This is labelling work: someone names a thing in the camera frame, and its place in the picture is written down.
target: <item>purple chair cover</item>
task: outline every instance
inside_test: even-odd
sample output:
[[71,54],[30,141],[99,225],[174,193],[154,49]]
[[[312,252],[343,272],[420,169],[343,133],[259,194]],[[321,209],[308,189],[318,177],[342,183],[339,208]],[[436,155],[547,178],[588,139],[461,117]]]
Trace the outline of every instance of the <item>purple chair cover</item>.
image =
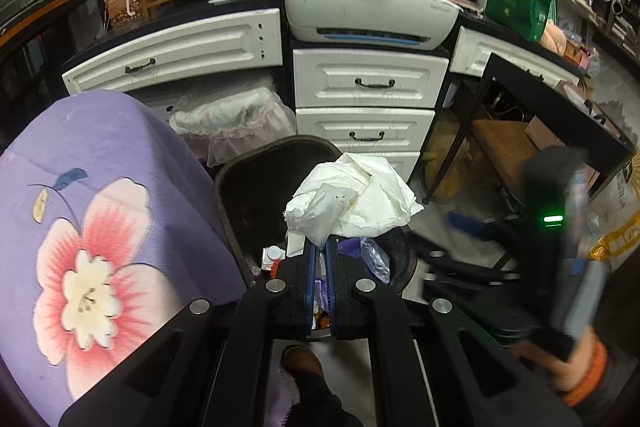
[[65,98],[20,134],[0,156],[0,353],[46,423],[191,299],[242,295],[221,237],[212,180],[126,94]]

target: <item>drawer handle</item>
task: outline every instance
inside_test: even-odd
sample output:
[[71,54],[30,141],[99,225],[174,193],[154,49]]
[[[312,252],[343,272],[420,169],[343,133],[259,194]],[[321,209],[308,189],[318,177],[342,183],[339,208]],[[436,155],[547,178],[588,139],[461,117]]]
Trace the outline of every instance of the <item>drawer handle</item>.
[[353,131],[349,133],[349,136],[351,136],[354,140],[357,140],[359,142],[377,142],[382,140],[385,137],[385,132],[380,131],[377,138],[356,138],[356,134]]
[[[527,73],[529,73],[531,76],[536,76],[535,74],[531,73],[531,70],[527,70]],[[542,76],[542,74],[539,74],[536,78],[539,78],[540,80],[542,80],[544,82],[545,77]]]
[[125,73],[135,73],[136,71],[140,71],[147,66],[153,66],[156,63],[154,58],[150,58],[146,64],[142,64],[142,66],[136,66],[135,68],[129,68],[128,66],[124,68]]
[[371,89],[389,89],[389,87],[394,87],[396,85],[396,81],[391,79],[388,84],[363,84],[361,78],[356,78],[356,86],[360,87],[370,87]]

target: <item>wooden chair seat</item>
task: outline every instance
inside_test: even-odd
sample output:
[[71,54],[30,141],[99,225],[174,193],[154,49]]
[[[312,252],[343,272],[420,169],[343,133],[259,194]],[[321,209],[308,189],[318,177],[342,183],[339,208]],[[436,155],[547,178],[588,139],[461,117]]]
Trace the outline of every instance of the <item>wooden chair seat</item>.
[[471,132],[498,173],[500,181],[522,201],[520,170],[522,163],[538,149],[524,133],[524,122],[474,120]]

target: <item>metal bolt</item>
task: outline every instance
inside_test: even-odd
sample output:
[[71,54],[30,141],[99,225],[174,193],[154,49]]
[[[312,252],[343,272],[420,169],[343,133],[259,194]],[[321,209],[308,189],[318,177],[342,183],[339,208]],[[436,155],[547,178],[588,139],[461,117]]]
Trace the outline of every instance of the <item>metal bolt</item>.
[[453,306],[447,299],[435,299],[431,303],[431,306],[438,313],[449,313],[453,309]]
[[270,281],[267,281],[266,286],[270,292],[278,293],[287,287],[287,283],[282,279],[271,279]]
[[356,282],[356,288],[361,292],[371,292],[376,287],[376,283],[374,283],[371,279],[359,279]]
[[209,302],[205,299],[195,299],[189,304],[189,311],[194,315],[201,315],[209,310]]

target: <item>hand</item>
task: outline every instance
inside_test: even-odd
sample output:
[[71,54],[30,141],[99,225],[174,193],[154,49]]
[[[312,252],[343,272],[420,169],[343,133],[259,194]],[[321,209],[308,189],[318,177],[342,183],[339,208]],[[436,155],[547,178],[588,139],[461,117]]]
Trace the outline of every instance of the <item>hand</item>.
[[529,341],[514,344],[509,351],[514,357],[531,360],[544,367],[553,376],[556,391],[567,393],[578,387],[591,367],[596,341],[593,327],[584,328],[582,338],[574,347],[567,362],[557,359]]

